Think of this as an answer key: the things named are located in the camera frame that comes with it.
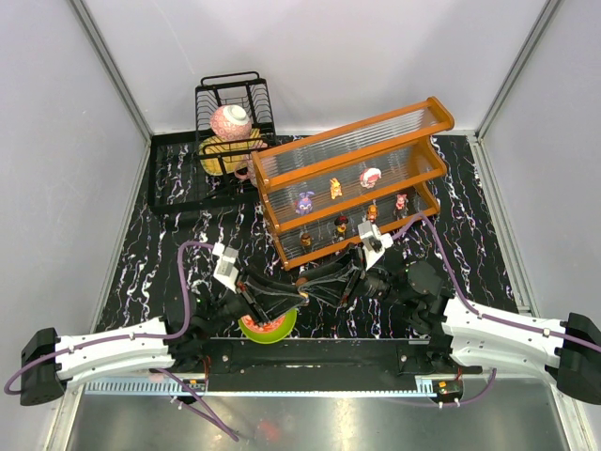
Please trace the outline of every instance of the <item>purple figurine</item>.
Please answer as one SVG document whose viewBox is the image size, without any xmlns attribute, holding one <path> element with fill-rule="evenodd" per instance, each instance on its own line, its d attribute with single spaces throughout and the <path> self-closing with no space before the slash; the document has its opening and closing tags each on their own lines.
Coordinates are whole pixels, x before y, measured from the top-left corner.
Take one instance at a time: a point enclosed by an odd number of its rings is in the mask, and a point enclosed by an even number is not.
<svg viewBox="0 0 601 451">
<path fill-rule="evenodd" d="M 310 213 L 313 209 L 313 204 L 311 203 L 311 196 L 316 195 L 313 191 L 307 191 L 306 193 L 299 194 L 299 201 L 297 202 L 297 214 L 303 216 L 307 213 Z"/>
</svg>

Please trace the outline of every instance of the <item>brown figurine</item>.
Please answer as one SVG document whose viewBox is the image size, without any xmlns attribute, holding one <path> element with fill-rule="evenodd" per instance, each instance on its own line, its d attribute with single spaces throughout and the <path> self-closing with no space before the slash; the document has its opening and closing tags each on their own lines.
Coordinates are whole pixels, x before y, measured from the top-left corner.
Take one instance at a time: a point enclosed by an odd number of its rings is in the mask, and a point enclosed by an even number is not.
<svg viewBox="0 0 601 451">
<path fill-rule="evenodd" d="M 300 235 L 300 244 L 302 244 L 305 247 L 309 247 L 311 243 L 311 235 L 309 235 L 307 232 L 304 232 Z"/>
<path fill-rule="evenodd" d="M 347 233 L 347 224 L 348 218 L 346 216 L 338 216 L 335 219 L 334 225 L 336 226 L 336 233 L 339 237 L 344 237 Z"/>
<path fill-rule="evenodd" d="M 377 217 L 378 217 L 378 207 L 376 207 L 376 205 L 374 205 L 374 204 L 367 207 L 367 220 L 374 223 L 376 221 Z"/>
</svg>

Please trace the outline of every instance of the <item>reflective metal floor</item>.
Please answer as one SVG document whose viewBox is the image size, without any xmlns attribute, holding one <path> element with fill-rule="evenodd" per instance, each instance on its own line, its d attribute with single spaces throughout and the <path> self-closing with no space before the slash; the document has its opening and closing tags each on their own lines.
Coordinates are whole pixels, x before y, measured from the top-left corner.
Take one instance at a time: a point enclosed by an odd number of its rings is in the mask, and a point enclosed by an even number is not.
<svg viewBox="0 0 601 451">
<path fill-rule="evenodd" d="M 468 381 L 467 396 L 484 387 Z M 208 397 L 239 432 L 232 442 L 162 397 L 85 396 L 70 451 L 565 450 L 550 391 L 535 380 L 499 380 L 460 409 L 407 407 L 392 399 Z"/>
</svg>

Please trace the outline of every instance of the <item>metal corner post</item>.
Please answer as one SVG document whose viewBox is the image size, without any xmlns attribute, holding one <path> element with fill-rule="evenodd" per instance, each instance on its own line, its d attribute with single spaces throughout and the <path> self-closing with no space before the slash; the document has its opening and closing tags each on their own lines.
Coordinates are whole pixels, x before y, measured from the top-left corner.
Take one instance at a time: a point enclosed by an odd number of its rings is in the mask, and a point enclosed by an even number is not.
<svg viewBox="0 0 601 451">
<path fill-rule="evenodd" d="M 133 98 L 133 95 L 126 84 L 123 75 L 121 75 L 116 62 L 113 59 L 113 56 L 111 55 L 104 38 L 102 37 L 102 33 L 100 32 L 96 21 L 94 21 L 89 8 L 85 4 L 85 0 L 67 0 L 67 3 L 69 3 L 71 6 L 77 21 L 87 34 L 88 40 L 94 48 L 94 51 L 96 52 L 101 64 L 104 66 L 106 73 L 111 78 L 119 98 L 121 101 L 123 101 L 123 105 L 130 113 L 133 123 L 139 130 L 140 134 L 142 134 L 144 137 L 146 143 L 150 144 L 150 138 L 152 137 L 153 132 L 146 122 L 140 107 Z"/>
<path fill-rule="evenodd" d="M 536 18 L 536 22 L 532 26 L 530 33 L 522 44 L 522 48 L 519 50 L 514 64 L 512 65 L 511 69 L 509 69 L 507 76 L 503 80 L 501 88 L 497 92 L 495 99 L 490 104 L 488 111 L 486 111 L 484 119 L 476 130 L 476 136 L 478 136 L 479 139 L 484 139 L 486 133 L 490 129 L 490 126 L 495 120 L 495 117 L 499 113 L 500 109 L 505 103 L 505 100 L 509 96 L 509 93 L 514 87 L 514 84 L 519 78 L 519 74 L 523 71 L 524 67 L 526 67 L 526 64 L 530 60 L 530 57 L 536 49 L 538 42 L 545 34 L 545 31 L 547 30 L 553 17 L 555 17 L 555 14 L 562 3 L 563 0 L 547 0 L 545 2 L 545 5 Z"/>
</svg>

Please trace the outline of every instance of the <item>cable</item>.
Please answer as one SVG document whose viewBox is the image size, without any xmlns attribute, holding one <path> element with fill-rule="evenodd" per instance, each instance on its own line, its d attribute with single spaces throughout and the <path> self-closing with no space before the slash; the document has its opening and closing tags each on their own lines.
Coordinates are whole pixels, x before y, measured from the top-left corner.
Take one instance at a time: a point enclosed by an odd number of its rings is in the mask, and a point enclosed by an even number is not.
<svg viewBox="0 0 601 451">
<path fill-rule="evenodd" d="M 411 402 L 411 401 L 405 401 L 404 399 L 395 399 L 394 402 L 397 404 L 402 404 L 404 406 L 411 406 L 411 407 L 434 407 L 437 409 L 442 409 L 442 408 L 447 408 L 447 407 L 461 407 L 461 406 L 467 406 L 470 404 L 473 404 L 474 402 L 478 402 L 480 399 L 482 399 L 483 397 L 486 396 L 486 394 L 492 389 L 492 386 L 495 384 L 495 380 L 497 379 L 497 368 L 492 368 L 492 371 L 490 372 L 490 377 L 488 378 L 488 382 L 486 383 L 486 387 L 482 390 L 482 392 L 480 392 L 478 395 L 476 395 L 475 397 L 471 397 L 470 399 L 466 399 L 465 401 L 461 401 L 458 403 L 453 403 L 453 402 L 448 402 L 448 403 L 442 403 L 442 404 L 433 404 L 431 402 L 426 403 L 421 403 L 421 402 Z"/>
<path fill-rule="evenodd" d="M 184 322 L 183 322 L 183 325 L 181 326 L 181 329 L 179 329 L 179 331 L 177 331 L 174 334 L 144 334 L 144 333 L 142 333 L 142 334 L 133 334 L 133 336 L 130 336 L 128 334 L 127 335 L 108 336 L 108 337 L 104 337 L 104 338 L 98 338 L 96 340 L 86 341 L 85 343 L 82 343 L 79 345 L 75 345 L 72 350 L 63 349 L 63 350 L 51 352 L 46 355 L 42 355 L 38 359 L 29 362 L 27 365 L 25 365 L 21 369 L 19 369 L 15 374 L 13 374 L 10 377 L 10 379 L 8 379 L 7 383 L 4 385 L 4 393 L 7 395 L 12 395 L 12 396 L 20 395 L 21 390 L 12 390 L 10 388 L 10 385 L 12 385 L 13 382 L 15 382 L 17 379 L 19 379 L 22 374 L 29 371 L 34 366 L 42 364 L 43 362 L 46 362 L 48 360 L 56 358 L 59 355 L 66 354 L 68 352 L 75 352 L 76 350 L 82 350 L 83 348 L 87 348 L 89 346 L 99 345 L 100 343 L 109 343 L 111 341 L 117 341 L 117 340 L 125 340 L 125 339 L 131 340 L 134 338 L 159 338 L 159 339 L 164 339 L 164 340 L 174 340 L 174 339 L 180 338 L 182 335 L 184 335 L 186 333 L 186 330 L 188 329 L 188 326 L 190 325 L 190 299 L 188 296 L 188 290 L 187 290 L 188 285 L 186 284 L 186 276 L 184 273 L 183 255 L 184 255 L 184 251 L 187 248 L 192 247 L 192 246 L 204 247 L 209 250 L 213 249 L 212 244 L 208 244 L 206 242 L 200 242 L 200 241 L 185 241 L 184 243 L 182 243 L 179 246 L 179 249 L 177 249 L 177 270 L 179 272 L 179 283 L 181 284 L 181 292 L 182 292 L 182 296 L 183 296 L 183 300 L 184 300 Z"/>
<path fill-rule="evenodd" d="M 217 413 L 215 413 L 215 411 L 210 408 L 210 406 L 205 402 L 205 400 L 203 398 L 201 398 L 198 394 L 196 394 L 196 392 L 192 388 L 190 388 L 186 383 L 184 383 L 184 381 L 182 381 L 178 376 L 173 374 L 171 371 L 168 371 L 168 370 L 162 369 L 162 368 L 158 368 L 158 370 L 161 371 L 162 374 L 169 376 L 171 379 L 173 379 L 175 382 L 177 382 L 181 386 L 181 388 L 183 388 L 185 391 L 190 393 L 190 395 L 192 395 L 192 397 L 194 399 L 196 399 L 196 401 L 198 401 L 198 403 L 201 406 L 203 406 L 207 410 L 208 413 L 210 413 L 210 415 L 212 416 L 212 419 L 215 420 L 215 422 L 211 421 L 211 423 L 213 425 L 215 425 L 217 428 L 221 429 L 223 432 L 225 432 L 227 435 L 229 435 L 234 442 L 239 441 L 238 435 L 236 435 L 234 433 L 234 431 L 231 428 L 229 428 L 222 421 L 222 419 L 217 415 Z M 202 416 L 205 419 L 207 419 L 207 417 L 208 417 L 208 415 L 198 411 L 197 409 L 191 408 L 191 410 L 193 412 L 195 411 L 194 413 L 196 413 L 199 416 Z"/>
<path fill-rule="evenodd" d="M 440 240 L 439 234 L 436 231 L 436 228 L 434 227 L 432 222 L 429 220 L 429 218 L 425 214 L 423 214 L 421 211 L 416 213 L 415 215 L 413 215 L 413 217 L 409 220 L 409 222 L 406 223 L 405 225 L 403 225 L 403 227 L 393 235 L 393 241 L 395 241 L 398 238 L 405 235 L 405 233 L 413 225 L 413 223 L 415 223 L 416 221 L 418 221 L 420 219 L 422 219 L 425 222 L 425 224 L 428 226 L 428 228 L 432 232 L 432 235 L 434 236 L 434 241 L 436 242 L 436 245 L 438 246 L 439 251 L 440 251 L 440 255 L 442 256 L 442 262 L 444 263 L 447 273 L 449 273 L 451 282 L 453 282 L 453 286 L 455 287 L 457 296 L 459 297 L 461 302 L 466 306 L 466 308 L 469 311 L 471 311 L 471 313 L 478 316 L 479 318 L 495 321 L 495 322 L 498 322 L 499 324 L 504 324 L 506 326 L 515 327 L 518 329 L 522 329 L 524 331 L 533 332 L 535 334 L 545 334 L 545 330 L 540 327 L 529 326 L 527 324 L 520 324 L 518 322 L 513 322 L 509 319 L 503 319 L 503 318 L 495 317 L 493 315 L 488 315 L 487 313 L 480 314 L 478 309 L 475 308 L 470 303 L 470 301 L 468 301 L 466 296 L 463 294 L 463 291 L 461 291 L 461 287 L 459 286 L 459 283 L 457 282 L 455 273 L 453 272 L 453 269 L 451 268 L 451 263 L 449 262 L 449 259 L 447 258 L 446 254 L 444 252 L 444 249 L 442 247 L 442 241 Z M 562 338 L 563 340 L 571 341 L 572 343 L 576 343 L 577 345 L 583 346 L 585 348 L 589 348 L 590 350 L 595 350 L 597 352 L 601 352 L 601 346 L 595 345 L 594 343 L 583 340 L 581 338 L 577 338 L 575 336 L 568 335 L 568 334 L 562 334 L 561 332 L 555 332 L 555 331 L 550 331 L 549 334 L 552 336 L 555 336 L 557 338 Z"/>
</svg>

